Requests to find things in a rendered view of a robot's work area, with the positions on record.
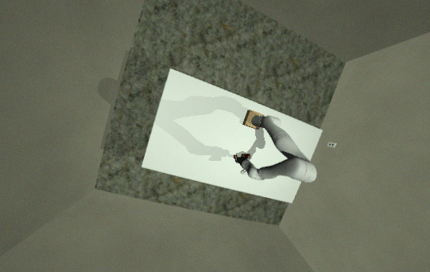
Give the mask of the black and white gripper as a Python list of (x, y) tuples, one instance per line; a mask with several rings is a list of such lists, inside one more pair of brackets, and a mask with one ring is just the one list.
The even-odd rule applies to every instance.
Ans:
[(241, 174), (247, 174), (247, 171), (245, 170), (244, 166), (246, 163), (251, 163), (251, 161), (245, 157), (237, 157), (237, 159), (235, 159), (235, 162), (240, 163), (240, 165), (242, 166), (243, 170), (241, 170)]

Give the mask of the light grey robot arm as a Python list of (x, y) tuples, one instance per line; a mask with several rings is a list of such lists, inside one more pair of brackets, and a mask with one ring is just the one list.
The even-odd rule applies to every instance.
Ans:
[(244, 168), (250, 178), (257, 180), (274, 179), (278, 175), (282, 175), (305, 183), (311, 183), (316, 179), (315, 166), (300, 151), (289, 134), (280, 128), (281, 121), (279, 118), (255, 115), (251, 122), (254, 126), (262, 127), (267, 131), (275, 147), (287, 159), (259, 169), (253, 163), (246, 163)]

